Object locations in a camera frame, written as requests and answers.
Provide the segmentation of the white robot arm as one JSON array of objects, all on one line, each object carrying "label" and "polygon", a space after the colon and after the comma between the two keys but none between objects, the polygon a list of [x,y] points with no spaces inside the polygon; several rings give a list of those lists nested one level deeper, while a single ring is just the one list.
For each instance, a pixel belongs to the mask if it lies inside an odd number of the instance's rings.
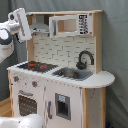
[{"label": "white robot arm", "polygon": [[[22,43],[31,39],[24,8],[19,8],[8,14],[8,20],[0,23],[0,63],[7,59],[14,51],[12,36],[18,35]],[[22,117],[1,117],[0,128],[43,128],[44,122],[40,115],[29,114]]]}]

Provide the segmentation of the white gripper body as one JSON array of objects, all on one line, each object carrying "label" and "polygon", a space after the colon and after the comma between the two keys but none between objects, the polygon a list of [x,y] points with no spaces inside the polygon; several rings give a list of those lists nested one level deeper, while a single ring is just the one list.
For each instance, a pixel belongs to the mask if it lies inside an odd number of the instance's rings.
[{"label": "white gripper body", "polygon": [[9,13],[8,20],[10,31],[18,35],[20,43],[31,39],[31,31],[24,8]]}]

